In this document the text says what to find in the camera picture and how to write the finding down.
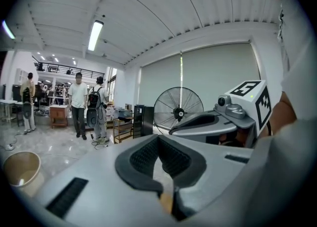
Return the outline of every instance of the pants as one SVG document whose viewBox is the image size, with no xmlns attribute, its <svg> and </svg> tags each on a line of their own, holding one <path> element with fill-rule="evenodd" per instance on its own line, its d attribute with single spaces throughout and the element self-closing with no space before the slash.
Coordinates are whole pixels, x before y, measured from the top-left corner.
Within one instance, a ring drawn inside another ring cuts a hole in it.
<svg viewBox="0 0 317 227">
<path fill-rule="evenodd" d="M 71 107 L 71 113 L 73 116 L 74 126 L 77 133 L 85 135 L 85 118 L 84 118 L 84 108 Z"/>
<path fill-rule="evenodd" d="M 25 119 L 23 116 L 24 121 L 24 131 L 30 131 L 35 129 L 35 123 L 34 123 L 34 106 L 31 105 L 31 117 L 30 119 Z"/>
<path fill-rule="evenodd" d="M 96 138 L 106 137 L 106 111 L 103 107 L 98 109 L 98 121 L 96 126 L 94 127 Z"/>
</svg>

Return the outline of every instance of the window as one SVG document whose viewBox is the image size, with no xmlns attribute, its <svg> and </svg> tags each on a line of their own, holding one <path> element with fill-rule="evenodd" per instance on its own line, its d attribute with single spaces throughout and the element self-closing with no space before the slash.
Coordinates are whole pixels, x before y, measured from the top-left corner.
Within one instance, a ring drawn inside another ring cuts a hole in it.
<svg viewBox="0 0 317 227">
<path fill-rule="evenodd" d="M 113 101 L 113 99 L 114 99 L 114 87 L 115 87 L 116 75 L 117 75 L 117 69 L 110 68 L 109 77 L 108 77 L 108 84 L 107 84 L 109 101 Z"/>
</svg>

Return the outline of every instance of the black cabinet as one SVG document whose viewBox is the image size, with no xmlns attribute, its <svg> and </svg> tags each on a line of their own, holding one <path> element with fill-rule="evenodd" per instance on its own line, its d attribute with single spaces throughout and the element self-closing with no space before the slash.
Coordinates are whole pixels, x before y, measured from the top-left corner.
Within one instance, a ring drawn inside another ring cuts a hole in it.
<svg viewBox="0 0 317 227">
<path fill-rule="evenodd" d="M 134 106 L 133 138 L 153 134 L 154 107 Z"/>
</svg>

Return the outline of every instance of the wooden cabinet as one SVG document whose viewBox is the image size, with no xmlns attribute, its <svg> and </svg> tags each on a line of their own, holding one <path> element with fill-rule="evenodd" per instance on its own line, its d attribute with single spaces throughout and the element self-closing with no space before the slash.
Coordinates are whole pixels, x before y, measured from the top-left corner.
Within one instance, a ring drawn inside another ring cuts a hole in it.
<svg viewBox="0 0 317 227">
<path fill-rule="evenodd" d="M 51 127 L 67 127 L 67 106 L 50 106 Z"/>
</svg>

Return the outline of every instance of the backpack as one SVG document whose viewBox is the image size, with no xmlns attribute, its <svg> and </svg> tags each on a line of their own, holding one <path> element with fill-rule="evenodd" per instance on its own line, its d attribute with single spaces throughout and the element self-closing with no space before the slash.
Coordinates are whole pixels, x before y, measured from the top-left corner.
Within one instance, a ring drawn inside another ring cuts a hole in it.
<svg viewBox="0 0 317 227">
<path fill-rule="evenodd" d="M 31 103 L 31 97 L 30 97 L 30 90 L 29 88 L 27 87 L 24 91 L 23 91 L 23 94 L 22 94 L 22 102 L 29 102 Z"/>
<path fill-rule="evenodd" d="M 99 91 L 102 87 L 99 87 L 97 91 L 95 91 L 95 87 L 93 87 L 92 92 L 88 95 L 88 109 L 98 109 L 101 105 L 101 97 Z"/>
</svg>

